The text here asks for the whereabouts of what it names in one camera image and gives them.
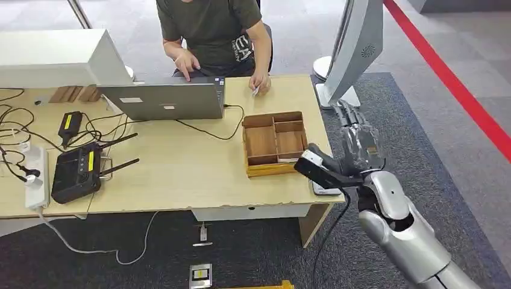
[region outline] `white cable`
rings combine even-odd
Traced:
[[[117,263],[121,264],[121,265],[131,265],[133,263],[135,263],[136,261],[140,260],[143,255],[145,254],[145,251],[147,250],[147,236],[149,235],[149,229],[151,228],[151,224],[152,224],[152,221],[154,220],[154,217],[156,217],[156,214],[159,213],[159,211],[156,211],[154,212],[154,214],[152,215],[151,217],[151,220],[149,221],[149,224],[147,225],[147,230],[145,231],[145,238],[144,238],[144,250],[142,251],[142,253],[140,254],[140,256],[138,256],[135,260],[133,261],[130,261],[130,262],[127,262],[127,263],[124,263],[122,262],[121,260],[119,260],[119,250],[94,250],[94,251],[84,251],[84,250],[78,250],[78,249],[75,249],[73,248],[67,241],[66,239],[62,236],[62,234],[57,230],[57,228],[55,228],[54,225],[50,224],[50,222],[48,220],[46,220],[46,218],[43,216],[43,209],[41,207],[37,208],[37,214],[39,215],[39,218],[43,221],[44,224],[46,224],[48,227],[50,227],[53,231],[55,231],[55,233],[57,234],[57,236],[62,240],[62,242],[64,243],[64,245],[66,245],[66,247],[73,251],[73,252],[76,252],[76,253],[81,253],[81,254],[95,254],[95,253],[113,253],[115,252],[115,259],[117,260]]]

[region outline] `wooden desk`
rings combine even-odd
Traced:
[[[54,92],[55,89],[31,89],[27,90],[22,96],[18,98],[0,102],[0,105],[7,104],[11,105],[12,107],[24,107],[32,111],[35,115],[36,121],[29,126],[29,130],[43,135],[57,145],[60,145],[62,142],[62,139],[58,136],[57,133],[64,113],[78,110],[86,113],[91,118],[110,116],[113,114],[111,110],[107,110],[107,104],[104,101],[91,103],[82,103],[76,101],[72,104],[34,104],[34,101],[38,99],[49,99],[49,96],[51,96]],[[0,99],[16,94],[17,91],[15,90],[0,90]],[[0,106],[0,114],[6,111],[6,109],[7,107]],[[30,119],[31,117],[29,113],[25,111],[16,111],[12,114],[9,114],[5,120],[27,123]],[[82,120],[82,129],[85,127],[86,122],[87,121],[84,117]],[[94,126],[100,131],[108,132],[117,126],[118,123],[119,118],[117,117],[114,119],[99,120],[94,123]],[[19,125],[6,124],[4,126],[0,126],[2,129],[11,127],[18,129],[20,128]],[[16,137],[16,141],[25,140],[26,136],[26,133],[21,132]],[[35,135],[32,136],[31,141],[33,141],[34,144],[41,145],[48,149],[48,163],[50,172],[49,180],[52,182],[55,173],[55,162],[57,161],[57,156],[60,154],[60,152]],[[0,138],[0,144],[13,142],[15,141],[13,141],[11,137]],[[3,148],[17,150],[15,146],[3,146]],[[8,154],[9,160],[18,160],[18,158],[19,156],[16,154]],[[18,171],[18,169],[15,167],[13,167],[13,170],[15,172]],[[7,219],[37,216],[36,213],[25,208],[25,186],[20,182],[20,180],[16,179],[9,173],[4,164],[0,164],[0,193],[2,194],[2,197],[0,197],[0,218]],[[61,205],[53,200],[50,200],[50,205],[44,210],[44,213],[47,216],[86,214],[87,210],[89,209],[91,199],[92,196],[83,197],[65,205]]]
[[[247,78],[226,79],[225,103],[243,106],[247,115],[302,111],[308,141],[330,153],[309,76],[273,77],[272,82],[267,95],[254,98]],[[56,135],[58,124],[63,113],[70,110],[85,111],[91,117],[112,114],[105,110],[104,104],[34,107],[38,119],[44,121],[37,122],[32,129],[60,141]],[[229,108],[221,120],[187,123],[216,135],[229,136],[241,115],[238,108]],[[107,122],[102,125],[110,129],[115,126]],[[298,173],[249,179],[245,173],[241,128],[228,141],[171,120],[135,123],[128,126],[128,132],[138,132],[139,136],[113,146],[109,156],[114,165],[133,158],[140,158],[140,162],[114,173],[113,179],[105,182],[92,200],[89,196],[66,205],[52,201],[45,215],[310,205],[307,215],[299,218],[302,243],[306,247],[333,204],[344,201],[342,196],[315,196],[308,180]],[[53,150],[50,154],[52,170],[56,156]],[[24,208],[22,184],[14,178],[7,179],[13,193],[0,201],[0,215],[32,216],[32,212]]]

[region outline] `yellow label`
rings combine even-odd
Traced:
[[[67,119],[66,119],[66,125],[64,126],[64,129],[68,129],[69,128],[69,124],[71,123],[71,114],[69,114],[67,116]]]
[[[207,269],[194,270],[193,278],[195,279],[207,278]]]
[[[94,151],[89,152],[89,171],[94,169]]]

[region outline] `printed logo on shirt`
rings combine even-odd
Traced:
[[[232,44],[237,62],[247,59],[253,53],[252,43],[248,40],[246,34],[243,34],[236,40],[233,40]]]

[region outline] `wooden blocks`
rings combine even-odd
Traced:
[[[296,172],[293,166],[307,148],[302,112],[246,116],[242,126],[249,177]]]
[[[95,102],[101,97],[101,93],[95,85],[83,86],[63,86],[59,87],[51,99],[50,103],[74,102],[77,98],[82,102]]]

